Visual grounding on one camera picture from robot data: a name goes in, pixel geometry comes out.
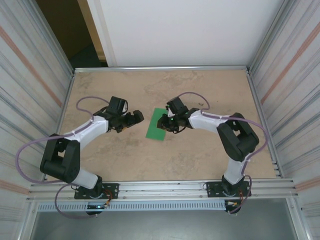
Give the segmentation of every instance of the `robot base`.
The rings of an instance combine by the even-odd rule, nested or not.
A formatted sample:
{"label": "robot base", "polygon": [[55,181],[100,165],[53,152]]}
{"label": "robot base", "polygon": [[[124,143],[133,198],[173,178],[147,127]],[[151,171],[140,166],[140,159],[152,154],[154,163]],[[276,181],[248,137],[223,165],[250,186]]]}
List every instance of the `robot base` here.
{"label": "robot base", "polygon": [[109,192],[112,193],[112,199],[117,199],[118,198],[118,193],[119,193],[119,183],[102,183],[102,192],[98,197],[92,197],[90,194],[88,194],[88,189],[80,186],[77,187],[75,194],[74,194],[74,199],[109,199],[106,193],[109,194]]}
{"label": "robot base", "polygon": [[208,181],[205,183],[206,186],[206,193],[208,198],[221,198],[221,197],[235,197],[240,198],[241,193],[242,196],[245,198],[248,194],[250,184],[248,181],[243,181],[241,185],[232,193],[226,194],[225,190],[222,187],[222,181]]}

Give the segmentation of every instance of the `cable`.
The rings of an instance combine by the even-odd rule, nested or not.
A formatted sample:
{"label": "cable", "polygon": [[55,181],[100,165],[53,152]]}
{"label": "cable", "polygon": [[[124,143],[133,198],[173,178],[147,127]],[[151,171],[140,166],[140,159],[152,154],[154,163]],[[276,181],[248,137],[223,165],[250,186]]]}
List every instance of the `cable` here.
{"label": "cable", "polygon": [[249,175],[244,175],[244,172],[245,172],[245,169],[247,167],[247,164],[248,164],[248,161],[250,160],[250,158],[252,158],[254,155],[260,153],[268,144],[269,142],[269,139],[270,139],[270,136],[269,136],[269,133],[267,132],[267,130],[262,126],[260,125],[259,123],[256,123],[255,121],[252,121],[252,120],[248,120],[248,119],[244,119],[244,118],[240,118],[240,117],[229,117],[229,116],[215,116],[215,115],[211,115],[211,114],[207,114],[207,113],[203,113],[203,110],[209,110],[210,109],[210,104],[208,102],[208,100],[202,96],[201,94],[199,93],[196,93],[196,92],[193,92],[193,91],[186,91],[186,92],[183,92],[181,94],[179,94],[176,98],[182,96],[182,95],[185,95],[185,94],[194,94],[194,95],[197,95],[199,96],[200,98],[202,98],[206,104],[207,104],[207,107],[206,108],[202,108],[200,110],[201,114],[205,117],[208,117],[208,118],[211,118],[211,119],[221,119],[221,120],[232,120],[232,121],[242,121],[242,122],[246,122],[246,123],[249,123],[249,124],[252,124],[252,125],[255,125],[257,126],[258,128],[260,128],[262,131],[263,131],[263,134],[264,134],[264,138],[265,138],[265,142],[264,144],[256,151],[250,153],[247,157],[246,157],[246,160],[243,164],[243,167],[242,167],[242,170],[241,170],[241,175],[243,175],[244,177],[248,177],[249,178],[249,181],[250,181],[250,186],[249,186],[249,190],[248,190],[248,193],[247,195],[245,196],[245,199],[240,203],[240,205],[235,208],[234,210],[230,211],[229,213],[232,214],[234,213],[235,211],[237,211],[239,208],[241,208],[241,206],[247,201],[247,198],[249,197],[250,195],[250,192],[251,192],[251,188],[252,188],[252,178],[249,176]]}
{"label": "cable", "polygon": [[248,120],[248,119],[244,119],[244,118],[240,118],[240,117],[229,117],[229,116],[216,116],[216,115],[211,115],[211,114],[207,114],[207,113],[203,113],[203,110],[209,110],[210,109],[210,104],[208,102],[208,100],[202,96],[201,94],[199,93],[196,93],[196,92],[193,92],[193,91],[186,91],[186,92],[183,92],[181,94],[179,94],[176,98],[182,96],[182,95],[185,95],[185,94],[194,94],[194,95],[197,95],[199,96],[200,98],[202,98],[205,103],[207,104],[207,107],[205,108],[202,108],[200,110],[201,114],[205,117],[208,117],[208,118],[211,118],[211,119],[222,119],[222,120],[233,120],[233,121],[242,121],[242,122],[246,122],[246,123],[249,123],[249,124],[252,124],[252,125],[255,125],[257,126],[258,128],[260,128],[262,131],[263,131],[263,134],[264,134],[264,138],[265,138],[265,142],[264,144],[256,151],[250,153],[247,158],[246,158],[246,161],[243,165],[243,168],[242,168],[242,171],[241,171],[241,174],[243,175],[244,172],[245,172],[245,169],[247,167],[247,164],[248,164],[248,161],[250,158],[252,158],[254,155],[260,153],[268,144],[269,142],[269,139],[270,139],[270,136],[269,136],[269,133],[267,132],[267,130],[262,126],[260,125],[259,123],[256,123],[255,121],[252,121],[252,120]]}
{"label": "cable", "polygon": [[58,203],[57,203],[57,199],[58,199],[58,195],[59,193],[61,192],[62,189],[64,189],[65,187],[68,187],[68,186],[78,186],[76,184],[72,184],[72,183],[69,183],[69,184],[66,184],[66,185],[63,185],[55,194],[55,197],[54,197],[54,206],[55,206],[55,209],[58,211],[58,213],[60,213],[62,216],[68,218],[68,219],[89,219],[89,218],[93,218],[93,217],[96,217],[97,214],[95,215],[89,215],[89,216],[76,216],[76,215],[70,215],[70,214],[66,214],[64,213],[63,211],[61,211],[58,207]]}
{"label": "cable", "polygon": [[113,198],[112,192],[111,192],[109,189],[104,189],[104,193],[105,193],[105,195],[106,195],[107,197],[108,197],[108,194],[110,195],[109,201],[111,201],[111,199]]}
{"label": "cable", "polygon": [[247,199],[248,199],[248,197],[249,197],[249,195],[250,195],[250,193],[251,193],[252,178],[251,178],[251,176],[249,176],[249,175],[244,175],[244,176],[249,178],[249,190],[248,190],[248,193],[246,194],[245,199],[243,199],[243,201],[240,203],[240,205],[237,206],[237,207],[236,207],[235,209],[233,209],[232,211],[229,211],[229,214],[232,214],[232,213],[234,213],[235,211],[237,211],[239,208],[241,208],[241,207],[245,204],[245,202],[247,201]]}
{"label": "cable", "polygon": [[208,189],[204,188],[205,184],[206,184],[206,182],[202,185],[202,188],[207,191]]}
{"label": "cable", "polygon": [[183,130],[186,129],[186,126],[184,128],[182,128],[181,130],[178,130],[178,131],[173,131],[173,134],[179,134],[181,133]]}
{"label": "cable", "polygon": [[245,172],[245,169],[247,167],[247,164],[248,164],[248,161],[256,154],[260,153],[267,145],[268,145],[268,141],[269,141],[269,134],[267,132],[267,130],[261,126],[259,123],[256,123],[255,121],[252,121],[252,120],[248,120],[248,119],[244,119],[244,118],[240,118],[240,117],[229,117],[229,116],[223,116],[223,117],[219,117],[219,116],[214,116],[214,115],[209,115],[209,114],[206,114],[206,113],[202,113],[203,116],[205,117],[208,117],[208,118],[211,118],[211,119],[222,119],[222,120],[233,120],[233,121],[242,121],[242,122],[246,122],[246,123],[249,123],[249,124],[252,124],[252,125],[255,125],[257,126],[258,128],[260,128],[262,131],[263,131],[263,134],[264,134],[264,138],[265,138],[265,141],[264,141],[264,144],[256,151],[250,153],[247,157],[246,157],[246,160],[244,162],[244,165],[242,167],[242,171],[241,171],[241,174],[243,175],[244,172]]}
{"label": "cable", "polygon": [[84,100],[84,99],[99,99],[99,100],[102,100],[104,102],[106,102],[107,104],[109,104],[109,102],[101,97],[98,97],[98,96],[85,96],[85,97],[82,97],[80,98],[77,102],[76,102],[76,109],[79,110],[79,111],[82,111],[82,112],[85,112],[85,113],[88,113],[91,117],[91,121],[89,121],[89,123],[85,126],[83,126],[82,128],[78,129],[77,131],[75,131],[74,133],[69,133],[69,134],[65,134],[65,135],[60,135],[60,136],[49,136],[49,137],[43,137],[43,138],[40,138],[40,139],[36,139],[36,140],[33,140],[33,141],[30,141],[26,144],[24,144],[22,147],[20,147],[18,149],[18,151],[16,152],[15,154],[15,168],[16,170],[19,172],[19,174],[27,181],[31,182],[31,183],[34,183],[34,184],[54,184],[54,183],[61,183],[62,181],[60,180],[54,180],[54,181],[39,181],[39,180],[34,180],[30,177],[28,177],[27,175],[24,174],[24,172],[22,171],[21,167],[20,167],[20,164],[19,164],[19,155],[21,154],[21,152],[28,146],[32,145],[32,144],[36,144],[36,143],[39,143],[39,142],[42,142],[42,141],[49,141],[49,140],[55,140],[55,139],[62,139],[62,138],[67,138],[67,137],[70,137],[70,136],[73,136],[74,134],[77,134],[83,130],[85,130],[86,128],[88,128],[93,120],[94,120],[94,115],[86,110],[86,109],[83,109],[83,108],[80,108],[79,107],[79,103]]}
{"label": "cable", "polygon": [[203,110],[209,110],[209,109],[210,109],[210,104],[209,104],[208,100],[207,100],[204,96],[202,96],[201,94],[196,93],[196,92],[194,92],[194,91],[186,91],[186,92],[183,92],[183,93],[179,94],[178,96],[174,97],[173,99],[178,98],[178,97],[180,97],[180,96],[182,96],[182,95],[185,95],[185,94],[197,95],[198,97],[202,98],[202,99],[205,101],[205,103],[206,103],[206,105],[207,105],[208,107],[202,108],[202,109],[200,110],[201,113],[202,113]]}
{"label": "cable", "polygon": [[238,192],[239,192],[239,196],[240,196],[240,202],[242,203],[242,201],[244,199],[244,194],[242,193],[241,190],[239,190]]}

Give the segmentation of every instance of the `orange stripe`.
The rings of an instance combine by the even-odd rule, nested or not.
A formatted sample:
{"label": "orange stripe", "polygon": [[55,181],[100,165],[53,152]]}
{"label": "orange stripe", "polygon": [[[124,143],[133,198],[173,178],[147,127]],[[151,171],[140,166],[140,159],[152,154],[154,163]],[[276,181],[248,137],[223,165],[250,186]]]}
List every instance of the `orange stripe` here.
{"label": "orange stripe", "polygon": [[27,188],[3,180],[0,180],[0,189],[5,189],[18,194],[29,194],[29,190]]}
{"label": "orange stripe", "polygon": [[43,88],[47,91],[47,93],[53,98],[53,100],[59,105],[62,106],[62,102],[59,98],[54,94],[54,92],[50,89],[50,87],[46,84],[46,82],[42,79],[40,74],[36,71],[34,66],[29,62],[26,56],[19,50],[17,45],[12,41],[9,35],[5,32],[5,30],[0,26],[0,36],[3,40],[8,44],[8,46],[13,50],[13,52],[17,55],[17,57],[21,60],[21,62],[25,65],[25,67],[32,73],[32,75],[39,81],[39,83],[43,86]]}
{"label": "orange stripe", "polygon": [[280,75],[276,78],[270,89],[266,92],[264,97],[261,99],[261,103],[264,104],[268,96],[272,93],[272,91],[276,88],[276,86],[280,83],[280,81],[284,78],[284,76],[288,73],[290,68],[295,64],[297,59],[305,52],[305,50],[309,47],[309,45],[313,42],[313,40],[317,37],[317,35],[320,33],[320,22],[317,24],[317,26],[312,30],[312,32],[309,34],[309,36],[306,38],[306,40],[303,42],[299,50],[296,52],[294,57],[291,59],[291,61],[288,63],[288,65],[282,70]]}
{"label": "orange stripe", "polygon": [[299,183],[295,186],[295,189],[297,192],[301,192],[303,190],[307,190],[316,186],[320,186],[320,176],[315,177],[311,180],[304,181],[302,183]]}

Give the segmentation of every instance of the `metal floor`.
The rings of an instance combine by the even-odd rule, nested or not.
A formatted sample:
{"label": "metal floor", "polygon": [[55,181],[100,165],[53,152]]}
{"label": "metal floor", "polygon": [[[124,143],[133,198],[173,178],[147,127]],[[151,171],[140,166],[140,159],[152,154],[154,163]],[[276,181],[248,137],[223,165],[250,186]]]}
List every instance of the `metal floor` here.
{"label": "metal floor", "polygon": [[237,216],[220,210],[119,211],[72,220],[57,212],[39,212],[31,239],[296,240],[297,237],[285,199],[251,199]]}

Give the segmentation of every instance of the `corrugated metal wall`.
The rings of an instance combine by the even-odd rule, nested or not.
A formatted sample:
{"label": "corrugated metal wall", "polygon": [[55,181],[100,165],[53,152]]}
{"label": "corrugated metal wall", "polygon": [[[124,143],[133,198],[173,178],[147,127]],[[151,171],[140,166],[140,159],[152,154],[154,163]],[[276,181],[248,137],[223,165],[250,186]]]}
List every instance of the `corrugated metal wall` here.
{"label": "corrugated metal wall", "polygon": [[[0,1],[0,49],[0,239],[7,240],[19,234],[30,185],[15,169],[16,151],[57,130],[72,69],[32,0]],[[20,156],[31,178],[42,177],[44,146]]]}
{"label": "corrugated metal wall", "polygon": [[253,82],[285,177],[293,178],[320,239],[320,1],[296,0]]}

